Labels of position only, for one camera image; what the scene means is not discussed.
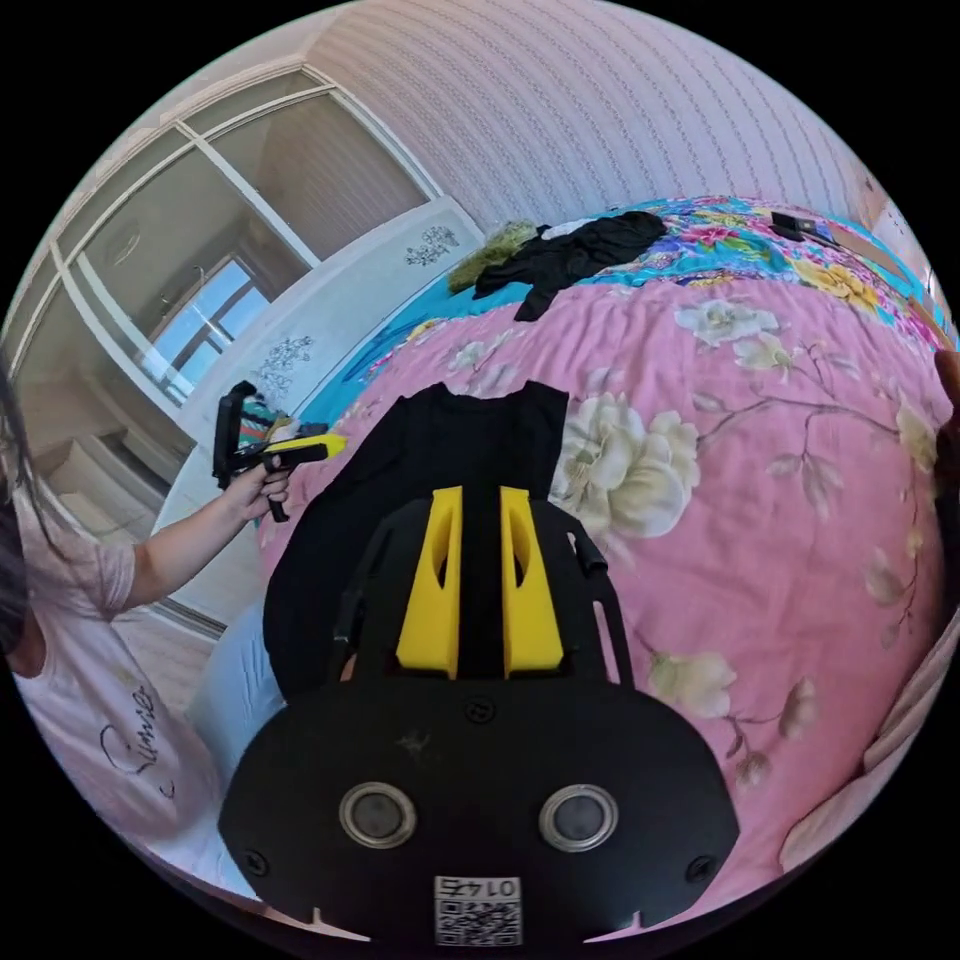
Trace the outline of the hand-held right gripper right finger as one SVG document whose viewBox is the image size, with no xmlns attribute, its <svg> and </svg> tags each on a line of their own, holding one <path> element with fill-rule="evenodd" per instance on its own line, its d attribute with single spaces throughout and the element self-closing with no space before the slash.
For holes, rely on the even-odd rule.
<svg viewBox="0 0 960 960">
<path fill-rule="evenodd" d="M 527 491 L 500 489 L 504 676 L 554 673 L 564 650 Z"/>
</svg>

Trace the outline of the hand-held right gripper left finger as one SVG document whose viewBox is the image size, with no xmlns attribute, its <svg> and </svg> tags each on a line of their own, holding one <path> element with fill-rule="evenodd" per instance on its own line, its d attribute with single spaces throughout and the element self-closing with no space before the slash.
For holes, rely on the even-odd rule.
<svg viewBox="0 0 960 960">
<path fill-rule="evenodd" d="M 434 491 L 396 647 L 406 671 L 457 677 L 462 539 L 462 488 Z"/>
</svg>

